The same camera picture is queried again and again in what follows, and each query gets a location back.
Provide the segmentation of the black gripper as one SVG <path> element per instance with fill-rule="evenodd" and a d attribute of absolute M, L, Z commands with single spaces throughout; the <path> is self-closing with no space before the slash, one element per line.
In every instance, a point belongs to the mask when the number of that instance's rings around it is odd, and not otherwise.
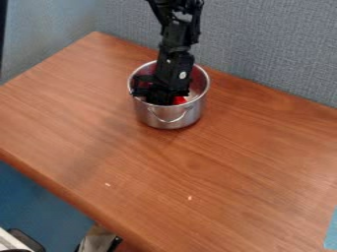
<path fill-rule="evenodd" d="M 171 105 L 174 95 L 190 94 L 195 57 L 187 50 L 159 51 L 152 74 L 132 77 L 132 95 L 146 95 L 146 102 Z"/>

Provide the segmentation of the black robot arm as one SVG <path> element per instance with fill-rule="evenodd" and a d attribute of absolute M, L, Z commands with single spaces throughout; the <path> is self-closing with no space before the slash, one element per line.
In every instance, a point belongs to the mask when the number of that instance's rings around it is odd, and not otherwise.
<path fill-rule="evenodd" d="M 172 105 L 178 96 L 190 94 L 195 64 L 190 49 L 199 42 L 204 0 L 146 1 L 162 26 L 162 41 L 154 73 L 132 77 L 131 95 L 155 105 Z"/>

